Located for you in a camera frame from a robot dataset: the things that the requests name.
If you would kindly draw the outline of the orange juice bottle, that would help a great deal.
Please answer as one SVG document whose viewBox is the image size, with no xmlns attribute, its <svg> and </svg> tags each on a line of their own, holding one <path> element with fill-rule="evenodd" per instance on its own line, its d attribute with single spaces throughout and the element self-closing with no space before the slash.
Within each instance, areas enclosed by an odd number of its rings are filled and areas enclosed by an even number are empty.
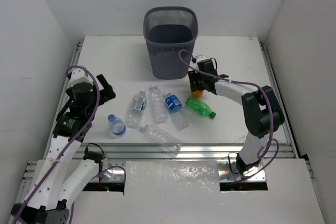
<svg viewBox="0 0 336 224">
<path fill-rule="evenodd" d="M 196 91 L 191 92 L 191 95 L 194 98 L 200 99 L 203 96 L 203 92 L 204 92 L 203 90 L 196 90 Z"/>
</svg>

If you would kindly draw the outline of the green plastic bottle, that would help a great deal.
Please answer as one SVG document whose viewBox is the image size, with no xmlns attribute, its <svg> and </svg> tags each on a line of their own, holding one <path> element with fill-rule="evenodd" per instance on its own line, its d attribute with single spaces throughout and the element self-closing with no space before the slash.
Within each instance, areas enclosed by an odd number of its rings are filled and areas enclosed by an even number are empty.
<svg viewBox="0 0 336 224">
<path fill-rule="evenodd" d="M 189 96 L 185 102 L 185 106 L 190 111 L 196 113 L 198 116 L 214 119 L 216 113 L 203 101 L 195 98 L 194 96 Z"/>
</svg>

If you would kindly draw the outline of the small blue cap bottle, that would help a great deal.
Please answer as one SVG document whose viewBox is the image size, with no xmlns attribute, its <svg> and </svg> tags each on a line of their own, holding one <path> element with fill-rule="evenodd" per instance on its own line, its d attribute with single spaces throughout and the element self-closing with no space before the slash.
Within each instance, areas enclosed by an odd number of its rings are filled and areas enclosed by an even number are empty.
<svg viewBox="0 0 336 224">
<path fill-rule="evenodd" d="M 123 135 L 126 131 L 126 126 L 124 122 L 114 114 L 108 115 L 108 122 L 112 134 L 116 136 Z"/>
</svg>

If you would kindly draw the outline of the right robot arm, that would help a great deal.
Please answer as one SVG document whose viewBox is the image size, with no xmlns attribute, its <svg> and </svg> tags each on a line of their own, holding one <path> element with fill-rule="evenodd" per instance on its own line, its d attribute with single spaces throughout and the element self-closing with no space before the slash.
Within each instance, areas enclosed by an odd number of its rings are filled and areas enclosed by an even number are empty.
<svg viewBox="0 0 336 224">
<path fill-rule="evenodd" d="M 284 123 L 285 117 L 270 86 L 229 80 L 225 74 L 217 74 L 217 63 L 203 55 L 192 57 L 196 64 L 188 72 L 191 91 L 208 91 L 228 98 L 243 108 L 248 130 L 243 148 L 236 156 L 239 174 L 257 166 L 268 152 L 273 134 Z"/>
</svg>

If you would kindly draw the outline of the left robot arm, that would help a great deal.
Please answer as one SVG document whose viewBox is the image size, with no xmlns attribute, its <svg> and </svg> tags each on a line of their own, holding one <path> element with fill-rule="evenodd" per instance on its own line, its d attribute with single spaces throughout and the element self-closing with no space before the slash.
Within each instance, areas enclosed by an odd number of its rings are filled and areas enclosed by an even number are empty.
<svg viewBox="0 0 336 224">
<path fill-rule="evenodd" d="M 104 154 L 85 151 L 77 169 L 66 178 L 77 149 L 92 127 L 97 108 L 116 94 L 104 75 L 71 82 L 69 100 L 59 112 L 50 148 L 23 202 L 11 210 L 14 223 L 70 223 L 71 205 L 86 185 L 102 171 Z"/>
</svg>

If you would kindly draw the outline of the grey mesh waste bin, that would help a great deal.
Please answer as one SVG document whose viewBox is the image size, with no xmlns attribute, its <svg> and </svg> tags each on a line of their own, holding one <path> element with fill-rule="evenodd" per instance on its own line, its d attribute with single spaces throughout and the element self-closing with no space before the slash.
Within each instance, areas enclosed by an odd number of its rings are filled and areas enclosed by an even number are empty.
<svg viewBox="0 0 336 224">
<path fill-rule="evenodd" d="M 196 14 L 187 7 L 164 6 L 147 11 L 143 36 L 154 76 L 162 80 L 184 78 L 197 35 Z"/>
</svg>

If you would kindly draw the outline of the white label water bottle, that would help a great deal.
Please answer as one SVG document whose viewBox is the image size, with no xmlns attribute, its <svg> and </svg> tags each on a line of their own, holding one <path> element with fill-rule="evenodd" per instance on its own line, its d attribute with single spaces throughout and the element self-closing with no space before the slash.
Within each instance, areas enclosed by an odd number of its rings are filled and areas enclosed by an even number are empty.
<svg viewBox="0 0 336 224">
<path fill-rule="evenodd" d="M 146 90 L 143 89 L 135 94 L 131 101 L 129 116 L 126 121 L 127 127 L 132 129 L 137 129 L 139 127 L 146 104 Z"/>
</svg>

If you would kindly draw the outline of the blue label water bottle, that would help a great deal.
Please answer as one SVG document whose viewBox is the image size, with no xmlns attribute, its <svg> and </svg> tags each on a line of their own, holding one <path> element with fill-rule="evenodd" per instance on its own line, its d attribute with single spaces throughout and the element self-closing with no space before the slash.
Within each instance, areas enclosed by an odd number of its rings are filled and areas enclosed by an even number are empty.
<svg viewBox="0 0 336 224">
<path fill-rule="evenodd" d="M 179 98 L 165 91 L 164 100 L 169 114 L 171 115 L 176 128 L 181 131 L 190 125 L 189 118 L 180 102 Z"/>
</svg>

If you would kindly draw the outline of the clear crinkled water bottle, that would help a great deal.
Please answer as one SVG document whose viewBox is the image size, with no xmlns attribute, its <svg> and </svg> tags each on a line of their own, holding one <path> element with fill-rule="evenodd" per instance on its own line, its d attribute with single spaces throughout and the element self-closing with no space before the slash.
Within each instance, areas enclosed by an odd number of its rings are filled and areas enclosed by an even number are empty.
<svg viewBox="0 0 336 224">
<path fill-rule="evenodd" d="M 165 123 L 167 121 L 168 114 L 165 108 L 163 93 L 156 84 L 150 85 L 149 91 L 153 121 L 155 124 Z"/>
</svg>

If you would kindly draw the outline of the clear bottle near table edge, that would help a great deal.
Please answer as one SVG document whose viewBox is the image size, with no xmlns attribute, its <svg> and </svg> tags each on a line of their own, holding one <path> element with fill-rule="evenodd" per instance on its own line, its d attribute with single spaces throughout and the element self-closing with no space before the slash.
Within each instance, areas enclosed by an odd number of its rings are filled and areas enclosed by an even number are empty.
<svg viewBox="0 0 336 224">
<path fill-rule="evenodd" d="M 182 147 L 183 143 L 179 139 L 158 126 L 143 123 L 140 131 L 149 143 L 156 144 L 174 155 L 177 155 Z"/>
</svg>

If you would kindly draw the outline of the aluminium front rail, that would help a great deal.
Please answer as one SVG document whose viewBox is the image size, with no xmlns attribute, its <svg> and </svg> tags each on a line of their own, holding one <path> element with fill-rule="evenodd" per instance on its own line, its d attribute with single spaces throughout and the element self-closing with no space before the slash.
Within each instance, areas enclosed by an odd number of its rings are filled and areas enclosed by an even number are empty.
<svg viewBox="0 0 336 224">
<path fill-rule="evenodd" d="M 163 147 L 159 144 L 88 144 L 83 143 L 77 149 L 74 159 L 81 160 L 85 149 L 95 152 L 104 152 L 108 162 L 125 166 L 127 161 L 218 161 L 235 160 L 235 154 L 240 152 L 242 143 L 234 144 L 182 144 L 177 151 L 172 147 Z"/>
</svg>

